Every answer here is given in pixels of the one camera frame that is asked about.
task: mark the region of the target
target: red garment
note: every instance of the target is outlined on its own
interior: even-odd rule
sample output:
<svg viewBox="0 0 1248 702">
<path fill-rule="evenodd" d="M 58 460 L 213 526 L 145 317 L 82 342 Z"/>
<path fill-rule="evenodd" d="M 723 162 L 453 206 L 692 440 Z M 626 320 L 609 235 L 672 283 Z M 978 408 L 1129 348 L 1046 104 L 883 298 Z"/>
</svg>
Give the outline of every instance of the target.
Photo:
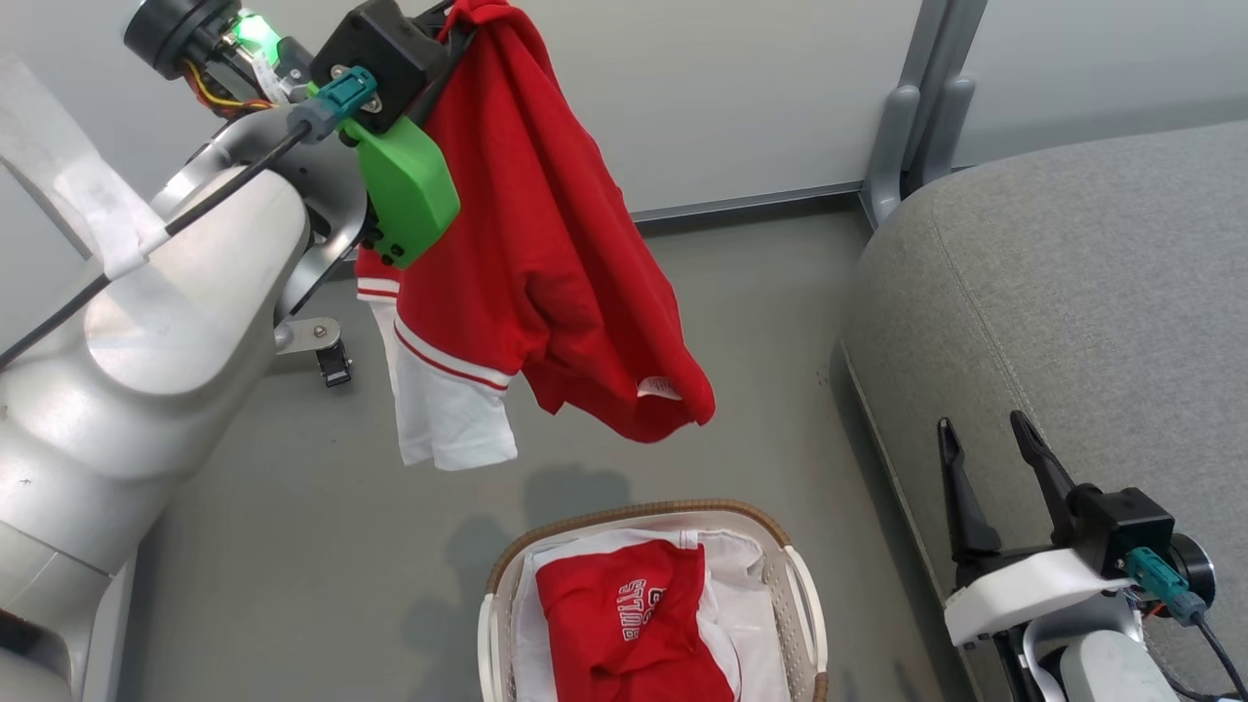
<svg viewBox="0 0 1248 702">
<path fill-rule="evenodd" d="M 399 352 L 493 390 L 523 370 L 552 413 L 572 403 L 646 442 L 706 423 L 671 286 L 533 24 L 504 0 L 458 0 L 449 21 L 479 27 L 428 125 L 463 209 L 407 271 L 361 251 L 361 296 L 397 297 Z"/>
<path fill-rule="evenodd" d="M 733 702 L 703 642 L 705 551 L 650 541 L 537 572 L 560 702 Z"/>
</svg>

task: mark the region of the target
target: green light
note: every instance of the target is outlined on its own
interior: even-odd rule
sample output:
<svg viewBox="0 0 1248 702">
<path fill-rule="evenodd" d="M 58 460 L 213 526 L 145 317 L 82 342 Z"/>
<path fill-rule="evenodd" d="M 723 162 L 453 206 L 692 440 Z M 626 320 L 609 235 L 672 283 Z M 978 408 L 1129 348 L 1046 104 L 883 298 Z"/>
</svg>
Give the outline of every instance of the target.
<svg viewBox="0 0 1248 702">
<path fill-rule="evenodd" d="M 281 36 L 268 26 L 265 17 L 247 15 L 235 25 L 235 36 L 251 51 L 263 51 L 270 64 L 277 64 L 277 41 Z"/>
</svg>

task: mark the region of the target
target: gray couch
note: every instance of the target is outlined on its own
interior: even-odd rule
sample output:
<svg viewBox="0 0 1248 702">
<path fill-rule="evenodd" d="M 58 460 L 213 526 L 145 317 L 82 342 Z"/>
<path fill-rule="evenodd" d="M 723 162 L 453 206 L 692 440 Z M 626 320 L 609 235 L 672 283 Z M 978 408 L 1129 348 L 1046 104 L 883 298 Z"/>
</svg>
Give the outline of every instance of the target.
<svg viewBox="0 0 1248 702">
<path fill-rule="evenodd" d="M 950 416 L 1007 547 L 1051 530 L 1007 413 L 1076 482 L 1148 492 L 1209 552 L 1211 622 L 1248 666 L 1248 122 L 1067 146 L 910 197 L 860 264 L 844 349 L 940 595 L 953 583 L 935 427 Z M 1231 690 L 1196 630 L 1148 627 Z M 996 656 L 966 657 L 1008 700 Z"/>
</svg>

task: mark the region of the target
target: clothing tag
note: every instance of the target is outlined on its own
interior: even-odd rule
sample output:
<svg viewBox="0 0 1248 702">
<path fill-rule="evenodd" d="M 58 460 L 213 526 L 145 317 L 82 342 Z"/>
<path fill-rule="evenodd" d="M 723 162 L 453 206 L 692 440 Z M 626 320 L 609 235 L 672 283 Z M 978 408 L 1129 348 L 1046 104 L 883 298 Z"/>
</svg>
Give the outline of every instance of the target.
<svg viewBox="0 0 1248 702">
<path fill-rule="evenodd" d="M 681 401 L 680 393 L 676 392 L 675 386 L 671 385 L 670 377 L 654 376 L 636 383 L 636 396 L 645 397 L 648 395 L 666 397 L 668 400 L 675 400 L 676 402 Z"/>
</svg>

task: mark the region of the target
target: basket handle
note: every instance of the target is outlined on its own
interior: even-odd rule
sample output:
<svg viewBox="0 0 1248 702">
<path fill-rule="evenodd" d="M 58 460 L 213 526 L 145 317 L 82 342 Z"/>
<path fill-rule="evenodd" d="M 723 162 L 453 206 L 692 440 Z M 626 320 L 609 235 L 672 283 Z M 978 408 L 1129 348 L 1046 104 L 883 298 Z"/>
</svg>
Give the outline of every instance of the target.
<svg viewBox="0 0 1248 702">
<path fill-rule="evenodd" d="M 482 702 L 505 702 L 502 691 L 494 686 L 494 651 L 498 620 L 494 615 L 494 595 L 487 593 L 477 615 L 477 675 L 480 676 Z"/>
<path fill-rule="evenodd" d="M 801 553 L 792 546 L 785 546 L 784 552 L 789 556 L 789 577 L 792 580 L 801 598 L 797 607 L 797 618 L 801 620 L 801 630 L 806 635 L 810 662 L 815 671 L 827 672 L 827 625 L 824 622 L 824 607 L 819 602 L 819 591 L 815 590 L 815 578 L 810 576 L 810 568 Z"/>
</svg>

